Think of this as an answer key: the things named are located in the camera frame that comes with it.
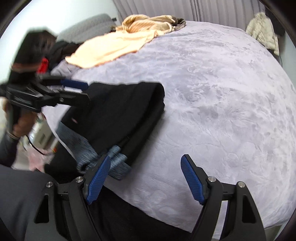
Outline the left hand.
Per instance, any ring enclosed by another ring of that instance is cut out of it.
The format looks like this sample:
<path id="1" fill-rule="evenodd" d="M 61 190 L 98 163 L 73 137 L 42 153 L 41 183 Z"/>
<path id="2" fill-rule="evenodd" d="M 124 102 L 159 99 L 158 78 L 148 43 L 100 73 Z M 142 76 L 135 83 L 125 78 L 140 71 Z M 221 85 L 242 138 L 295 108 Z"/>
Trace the left hand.
<path id="1" fill-rule="evenodd" d="M 6 132 L 4 134 L 4 139 L 6 140 L 19 140 L 21 137 L 26 136 L 32 130 L 35 124 L 37 113 L 25 110 L 19 117 L 16 124 L 13 125 L 13 130 L 9 131 L 9 110 L 11 105 L 7 100 L 3 102 L 3 110 L 6 115 Z"/>

